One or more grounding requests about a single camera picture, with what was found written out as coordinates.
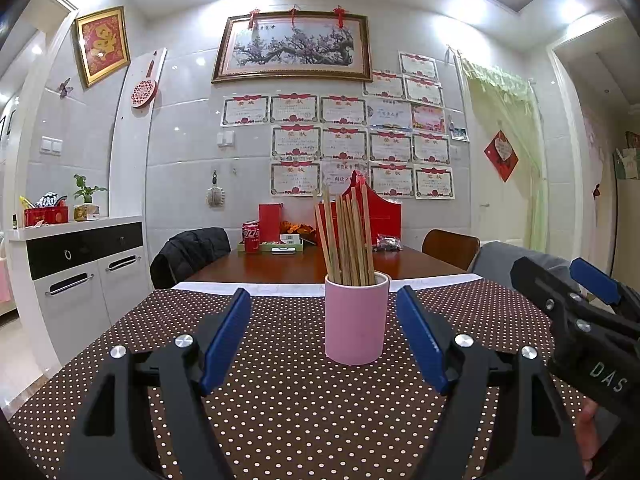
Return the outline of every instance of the green plant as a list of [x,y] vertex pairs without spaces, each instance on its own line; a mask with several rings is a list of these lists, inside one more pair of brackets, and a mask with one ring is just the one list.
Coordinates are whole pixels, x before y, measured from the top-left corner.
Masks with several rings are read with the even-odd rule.
[[74,197],[75,198],[78,198],[80,196],[83,197],[85,204],[91,204],[94,202],[93,194],[96,191],[107,191],[107,188],[105,187],[98,187],[98,186],[94,188],[87,187],[85,176],[75,174],[74,179],[76,180],[76,186],[80,188],[78,189],[78,191],[76,191],[76,193],[74,194]]

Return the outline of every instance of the black drawer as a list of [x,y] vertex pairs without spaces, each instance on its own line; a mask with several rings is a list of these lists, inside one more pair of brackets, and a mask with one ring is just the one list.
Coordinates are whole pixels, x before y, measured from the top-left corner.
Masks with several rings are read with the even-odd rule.
[[27,240],[31,279],[37,280],[141,245],[141,222]]

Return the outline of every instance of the cabinet handle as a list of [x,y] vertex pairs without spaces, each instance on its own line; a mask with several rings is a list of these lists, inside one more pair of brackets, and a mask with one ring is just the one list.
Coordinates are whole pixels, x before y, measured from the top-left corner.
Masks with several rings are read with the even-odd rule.
[[45,296],[55,296],[56,294],[60,294],[61,292],[64,292],[65,290],[69,290],[70,288],[74,288],[75,286],[82,285],[83,283],[86,283],[89,280],[92,280],[93,278],[94,278],[94,274],[91,274],[91,275],[87,276],[86,278],[83,278],[79,282],[69,283],[69,285],[65,285],[64,287],[59,288],[58,290],[55,290],[53,292],[49,292],[47,290],[44,293],[44,295]]
[[138,262],[142,259],[142,256],[138,256],[137,258],[134,258],[133,260],[129,260],[128,262],[122,262],[119,265],[116,265],[115,267],[107,267],[106,270],[107,272],[113,272],[114,270],[118,270],[121,269],[122,267],[127,267],[130,266],[131,264],[134,264],[135,262]]

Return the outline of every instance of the green curtain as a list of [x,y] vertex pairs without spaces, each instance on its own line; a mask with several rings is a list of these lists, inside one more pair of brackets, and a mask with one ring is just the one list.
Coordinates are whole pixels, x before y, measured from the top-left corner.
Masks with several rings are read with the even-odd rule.
[[529,249],[544,253],[548,232],[548,187],[546,178],[542,177],[542,127],[533,88],[528,81],[498,67],[477,65],[460,53],[458,57],[480,125],[492,133],[501,124],[518,156],[529,162],[531,198],[525,244]]

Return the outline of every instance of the polka dot tablecloth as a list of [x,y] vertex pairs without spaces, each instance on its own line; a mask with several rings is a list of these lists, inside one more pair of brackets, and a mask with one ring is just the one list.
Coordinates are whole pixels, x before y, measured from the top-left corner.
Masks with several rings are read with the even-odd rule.
[[[418,291],[456,332],[488,348],[526,344],[548,358],[548,320],[529,301],[487,280]],[[100,362],[116,344],[131,351],[193,333],[229,296],[156,290],[43,386],[10,423],[48,478],[56,478],[76,409]],[[224,386],[203,399],[238,479],[409,478],[429,445],[446,398],[422,380],[390,295],[385,348],[373,364],[348,367],[324,355],[323,298],[252,298],[252,318]],[[571,415],[582,397],[556,380]],[[491,439],[498,388],[488,388],[466,478],[480,474]],[[180,479],[164,423],[162,391],[149,388],[165,476]]]

